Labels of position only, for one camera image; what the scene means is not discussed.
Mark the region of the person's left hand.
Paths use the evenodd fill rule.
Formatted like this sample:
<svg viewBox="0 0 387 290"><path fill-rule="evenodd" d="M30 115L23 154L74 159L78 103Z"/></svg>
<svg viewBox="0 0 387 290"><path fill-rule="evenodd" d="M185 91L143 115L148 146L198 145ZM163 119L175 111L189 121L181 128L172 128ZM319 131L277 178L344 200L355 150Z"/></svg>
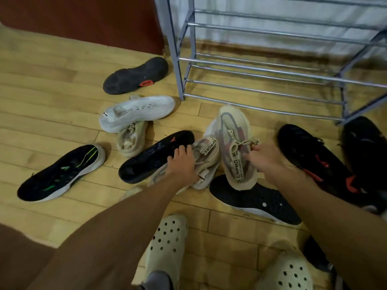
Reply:
<svg viewBox="0 0 387 290"><path fill-rule="evenodd" d="M195 171L195 159L193 158L173 158L168 156L166 177L176 183L179 189L192 185L199 180Z"/></svg>

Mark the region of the person's right hand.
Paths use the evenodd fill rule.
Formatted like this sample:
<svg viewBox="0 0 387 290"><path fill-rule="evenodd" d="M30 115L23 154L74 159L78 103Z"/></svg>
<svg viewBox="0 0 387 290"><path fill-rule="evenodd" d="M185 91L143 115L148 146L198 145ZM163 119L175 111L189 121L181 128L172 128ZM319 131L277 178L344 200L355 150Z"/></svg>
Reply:
<svg viewBox="0 0 387 290"><path fill-rule="evenodd" d="M252 165L265 176L265 179L271 184L286 166L281 161L281 155L278 148L273 143L263 143L262 149L264 155L263 163L252 163Z"/></svg>

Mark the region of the beige knit sneaker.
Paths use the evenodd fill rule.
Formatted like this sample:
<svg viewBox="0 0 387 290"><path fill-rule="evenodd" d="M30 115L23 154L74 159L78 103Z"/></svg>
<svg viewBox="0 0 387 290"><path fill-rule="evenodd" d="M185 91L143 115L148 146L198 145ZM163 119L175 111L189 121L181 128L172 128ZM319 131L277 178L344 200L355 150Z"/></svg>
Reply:
<svg viewBox="0 0 387 290"><path fill-rule="evenodd" d="M144 148L147 121L139 121L123 128L117 137L117 149L125 157L137 156Z"/></svg>
<svg viewBox="0 0 387 290"><path fill-rule="evenodd" d="M218 141L211 136L195 141L192 145L195 172L199 179L190 187L196 190L206 188L214 177L221 160Z"/></svg>

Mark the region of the beige sneaker with red pattern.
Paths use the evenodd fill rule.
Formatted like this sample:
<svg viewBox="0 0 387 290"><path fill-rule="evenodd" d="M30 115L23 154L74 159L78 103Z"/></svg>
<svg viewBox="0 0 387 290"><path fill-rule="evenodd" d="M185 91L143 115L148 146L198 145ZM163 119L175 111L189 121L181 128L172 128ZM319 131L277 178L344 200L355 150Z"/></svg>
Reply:
<svg viewBox="0 0 387 290"><path fill-rule="evenodd" d="M254 139L244 113L231 105L221 107L204 135L213 136L219 144L227 183L237 191L253 188L258 172L245 155L258 140Z"/></svg>

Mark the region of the person's right forearm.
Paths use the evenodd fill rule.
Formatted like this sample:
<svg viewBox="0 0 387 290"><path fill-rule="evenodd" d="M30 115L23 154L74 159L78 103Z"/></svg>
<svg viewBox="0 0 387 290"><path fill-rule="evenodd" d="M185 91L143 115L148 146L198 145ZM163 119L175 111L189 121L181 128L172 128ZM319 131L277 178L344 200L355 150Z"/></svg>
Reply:
<svg viewBox="0 0 387 290"><path fill-rule="evenodd" d="M321 190L303 172L277 163L259 170L292 205L351 290L387 290L387 222Z"/></svg>

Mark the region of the black sneaker with red mark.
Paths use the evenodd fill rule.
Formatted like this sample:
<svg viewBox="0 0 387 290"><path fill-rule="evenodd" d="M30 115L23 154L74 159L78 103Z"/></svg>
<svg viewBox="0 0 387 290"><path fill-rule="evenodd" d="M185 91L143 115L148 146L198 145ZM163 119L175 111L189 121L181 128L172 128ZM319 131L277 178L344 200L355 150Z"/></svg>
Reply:
<svg viewBox="0 0 387 290"><path fill-rule="evenodd" d="M192 131L175 132L124 162L119 168L119 177L127 184L142 182L166 164L168 156L173 156L175 149L181 145L191 145L194 141Z"/></svg>

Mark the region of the black mesh sneaker white sole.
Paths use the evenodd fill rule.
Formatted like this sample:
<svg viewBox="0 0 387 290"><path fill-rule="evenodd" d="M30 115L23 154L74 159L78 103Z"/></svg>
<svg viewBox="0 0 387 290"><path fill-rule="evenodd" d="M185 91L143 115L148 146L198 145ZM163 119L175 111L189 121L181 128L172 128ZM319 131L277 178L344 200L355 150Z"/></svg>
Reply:
<svg viewBox="0 0 387 290"><path fill-rule="evenodd" d="M231 187L225 175L220 175L211 181L209 191L217 200L233 209L288 225L302 223L296 211L278 190L259 183L252 189L238 191Z"/></svg>

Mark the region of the black sneaker with red accents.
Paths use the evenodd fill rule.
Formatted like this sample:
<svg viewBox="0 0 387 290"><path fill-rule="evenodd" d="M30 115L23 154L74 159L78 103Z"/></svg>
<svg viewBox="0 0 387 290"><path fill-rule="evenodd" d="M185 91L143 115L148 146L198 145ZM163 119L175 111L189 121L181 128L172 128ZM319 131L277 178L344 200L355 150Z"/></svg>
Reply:
<svg viewBox="0 0 387 290"><path fill-rule="evenodd" d="M387 200L387 138L367 117L344 125L341 146L357 183Z"/></svg>
<svg viewBox="0 0 387 290"><path fill-rule="evenodd" d="M293 124L279 128L280 151L327 193L374 214L381 215L387 203L378 194L366 192L360 180L317 138Z"/></svg>

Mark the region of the black shoe with red sole mark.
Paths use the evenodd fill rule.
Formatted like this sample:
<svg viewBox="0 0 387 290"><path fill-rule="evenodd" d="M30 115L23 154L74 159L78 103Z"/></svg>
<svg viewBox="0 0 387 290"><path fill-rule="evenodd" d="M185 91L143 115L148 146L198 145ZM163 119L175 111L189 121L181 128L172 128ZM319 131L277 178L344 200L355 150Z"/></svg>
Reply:
<svg viewBox="0 0 387 290"><path fill-rule="evenodd" d="M154 57L135 68L123 68L110 74L103 83L103 90L112 95L133 92L164 79L168 72L167 60Z"/></svg>

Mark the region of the grey metal shoe rack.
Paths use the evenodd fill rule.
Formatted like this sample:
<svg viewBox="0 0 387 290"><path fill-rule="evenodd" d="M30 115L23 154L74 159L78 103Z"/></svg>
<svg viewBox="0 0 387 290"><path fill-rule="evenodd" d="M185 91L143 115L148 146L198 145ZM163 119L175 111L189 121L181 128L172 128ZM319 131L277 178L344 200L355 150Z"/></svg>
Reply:
<svg viewBox="0 0 387 290"><path fill-rule="evenodd" d="M198 24L195 22L196 13L205 13L213 15L229 15L239 17L251 17L263 19L259 15L247 14L231 14L219 11L208 11L196 9L194 0L187 0L188 8L186 16L178 35L175 33L175 24L173 21L173 11L170 0L158 0L158 14L166 34L172 65L175 70L178 95L181 100L185 98L198 98L211 102L219 102L239 106L247 109L270 112L275 114L283 114L288 116L307 117L322 120L335 121L337 125L345 125L357 117L362 116L366 112L387 103L387 82L376 83L366 82L360 79L347 78L350 70L353 70L355 65L365 59L374 48L384 48L387 50L387 27L381 28L377 34L369 41L351 40L337 37L321 37L316 35L300 35L295 33L273 32L267 30L241 29L235 27L225 27L220 25ZM320 40L339 43L353 43L362 45L361 49L351 55L349 60L345 62L340 69L331 68L330 66L297 66L295 64L285 62L274 62L274 58L269 57L269 61L263 59L245 59L234 58L225 55L215 55L198 51L196 42L195 28L206 29L222 29L248 33L272 34L281 35L291 38L303 38L310 40ZM338 90L340 99L312 98L307 96L295 95L284 92L265 91L262 88L249 88L230 85L229 83L205 82L203 80L193 78L193 70L202 69L205 71L213 71L223 74L235 74L240 77L249 77L254 79L264 79L269 82L289 82L293 84L302 84L307 86L318 86L330 88L333 91ZM268 109L255 107L253 105L238 104L231 100L220 100L215 98L207 98L203 95L194 95L186 90L187 84L208 85L211 87L235 89L243 92L252 92L260 94L268 94L281 98L291 98L301 101L310 101L322 103L325 105L336 105L341 109L339 117L323 116L316 114L302 114L294 112L280 111L279 109Z"/></svg>

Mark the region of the cream perforated clog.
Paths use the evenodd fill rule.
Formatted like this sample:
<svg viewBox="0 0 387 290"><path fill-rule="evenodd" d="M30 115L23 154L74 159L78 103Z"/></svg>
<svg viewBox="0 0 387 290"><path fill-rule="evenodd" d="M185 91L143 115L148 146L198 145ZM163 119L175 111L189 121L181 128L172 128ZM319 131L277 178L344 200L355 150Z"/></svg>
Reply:
<svg viewBox="0 0 387 290"><path fill-rule="evenodd" d="M168 290L179 290L181 264L188 233L187 219L183 215L169 215L161 220L146 252L146 278L153 272L167 275Z"/></svg>
<svg viewBox="0 0 387 290"><path fill-rule="evenodd" d="M284 251L271 261L252 290L313 290L313 279L304 256Z"/></svg>

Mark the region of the dark shoe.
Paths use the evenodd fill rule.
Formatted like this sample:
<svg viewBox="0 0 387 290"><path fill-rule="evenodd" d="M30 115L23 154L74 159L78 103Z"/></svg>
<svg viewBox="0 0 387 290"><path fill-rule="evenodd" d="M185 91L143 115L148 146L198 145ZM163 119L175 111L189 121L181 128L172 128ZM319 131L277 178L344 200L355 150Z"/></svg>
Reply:
<svg viewBox="0 0 387 290"><path fill-rule="evenodd" d="M306 240L302 253L316 269L331 274L334 290L350 290L343 278L338 275L334 265L327 260L326 254L312 236Z"/></svg>

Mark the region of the grey sock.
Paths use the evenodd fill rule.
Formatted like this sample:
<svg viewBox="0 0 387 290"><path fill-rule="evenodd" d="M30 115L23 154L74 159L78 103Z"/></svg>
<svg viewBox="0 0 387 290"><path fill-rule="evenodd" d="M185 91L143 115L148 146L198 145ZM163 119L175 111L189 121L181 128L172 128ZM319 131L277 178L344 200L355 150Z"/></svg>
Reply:
<svg viewBox="0 0 387 290"><path fill-rule="evenodd" d="M170 276L163 271L153 271L137 290L175 290Z"/></svg>

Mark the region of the white curtain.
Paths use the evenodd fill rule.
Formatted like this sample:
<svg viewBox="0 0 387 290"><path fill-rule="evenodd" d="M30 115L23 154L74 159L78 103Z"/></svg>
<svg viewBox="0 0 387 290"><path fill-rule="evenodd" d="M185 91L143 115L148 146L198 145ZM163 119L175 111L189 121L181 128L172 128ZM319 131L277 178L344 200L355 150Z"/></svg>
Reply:
<svg viewBox="0 0 387 290"><path fill-rule="evenodd" d="M387 8L294 0L194 0L196 9L263 19L196 13L198 24L369 41L387 27ZM349 57L362 45L281 35L195 28L197 47Z"/></svg>

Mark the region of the reddish brown wooden cabinet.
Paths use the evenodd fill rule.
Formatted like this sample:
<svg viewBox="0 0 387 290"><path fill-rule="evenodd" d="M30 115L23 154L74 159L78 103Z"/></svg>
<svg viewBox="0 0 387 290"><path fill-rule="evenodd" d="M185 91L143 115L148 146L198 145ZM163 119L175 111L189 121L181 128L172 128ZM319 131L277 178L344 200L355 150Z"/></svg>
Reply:
<svg viewBox="0 0 387 290"><path fill-rule="evenodd" d="M0 23L144 53L164 52L154 0L0 0Z"/></svg>

